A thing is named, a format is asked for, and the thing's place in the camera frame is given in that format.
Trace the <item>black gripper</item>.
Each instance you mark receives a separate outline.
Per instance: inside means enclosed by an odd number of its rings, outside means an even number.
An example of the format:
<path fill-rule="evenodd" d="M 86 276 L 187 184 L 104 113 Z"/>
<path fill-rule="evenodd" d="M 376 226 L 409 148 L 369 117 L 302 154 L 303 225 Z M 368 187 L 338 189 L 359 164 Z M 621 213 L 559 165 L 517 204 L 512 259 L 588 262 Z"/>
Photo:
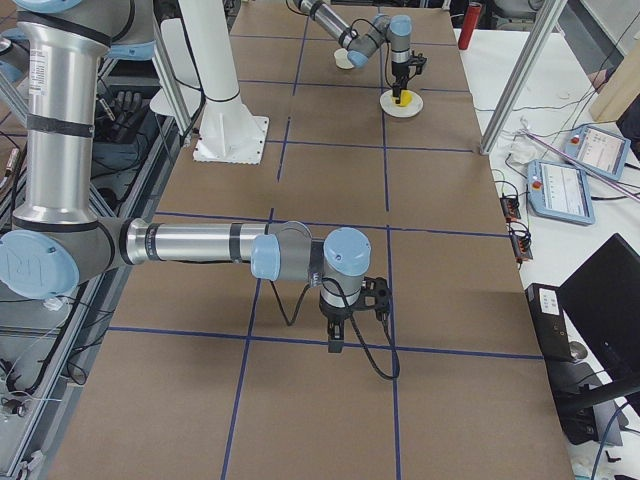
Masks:
<path fill-rule="evenodd" d="M 352 306 L 336 307 L 321 302 L 320 311 L 327 319 L 328 352 L 341 353 L 345 340 L 344 323 L 355 312 L 355 309 Z"/>
<path fill-rule="evenodd" d="M 403 88 L 406 88 L 409 81 L 410 76 L 410 66 L 408 62 L 391 63 L 391 73 L 393 75 L 393 83 L 392 83 L 392 98 L 395 103 L 402 102 L 402 91 Z"/>

